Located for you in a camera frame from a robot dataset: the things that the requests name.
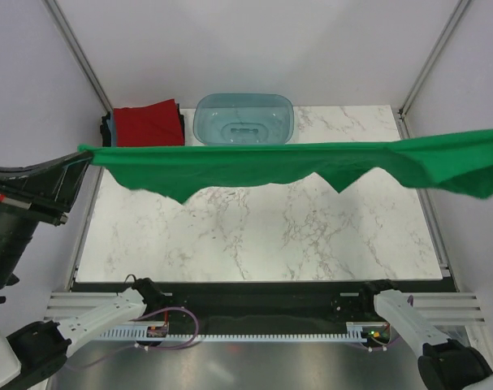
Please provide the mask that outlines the green t shirt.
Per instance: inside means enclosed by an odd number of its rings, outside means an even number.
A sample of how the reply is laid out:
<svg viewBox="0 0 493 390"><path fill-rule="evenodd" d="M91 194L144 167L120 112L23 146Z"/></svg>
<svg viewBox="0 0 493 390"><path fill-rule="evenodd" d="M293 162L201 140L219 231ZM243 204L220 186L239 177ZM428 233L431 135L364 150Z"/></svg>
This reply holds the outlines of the green t shirt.
<svg viewBox="0 0 493 390"><path fill-rule="evenodd" d="M94 147L79 145L129 190L178 203L209 187L291 184L316 174L336 192L378 168L408 189L493 196L493 129L401 141L286 145Z"/></svg>

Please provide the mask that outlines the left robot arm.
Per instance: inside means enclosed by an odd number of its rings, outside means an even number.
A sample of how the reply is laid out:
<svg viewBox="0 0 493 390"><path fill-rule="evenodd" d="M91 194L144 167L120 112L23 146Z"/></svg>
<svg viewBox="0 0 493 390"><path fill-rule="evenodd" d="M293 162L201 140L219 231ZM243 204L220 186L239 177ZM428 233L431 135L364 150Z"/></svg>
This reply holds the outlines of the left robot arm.
<svg viewBox="0 0 493 390"><path fill-rule="evenodd" d="M61 226L76 202L93 154L84 151L27 167L0 167L0 291L19 282L15 269L41 223ZM0 295L0 306L6 297ZM70 317L43 318L6 335L0 329L0 389L30 389L111 328L157 319L162 294L149 279L135 279L100 305Z"/></svg>

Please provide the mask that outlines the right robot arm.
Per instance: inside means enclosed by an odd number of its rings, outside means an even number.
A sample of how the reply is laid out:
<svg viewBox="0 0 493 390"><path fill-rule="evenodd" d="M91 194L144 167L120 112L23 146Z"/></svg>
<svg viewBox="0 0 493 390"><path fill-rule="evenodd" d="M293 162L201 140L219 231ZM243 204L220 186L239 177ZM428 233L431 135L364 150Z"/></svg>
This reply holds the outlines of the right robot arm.
<svg viewBox="0 0 493 390"><path fill-rule="evenodd" d="M493 370L484 356L439 331L393 282L368 282L360 295L360 314L370 320L384 319L414 352L426 388L493 389Z"/></svg>

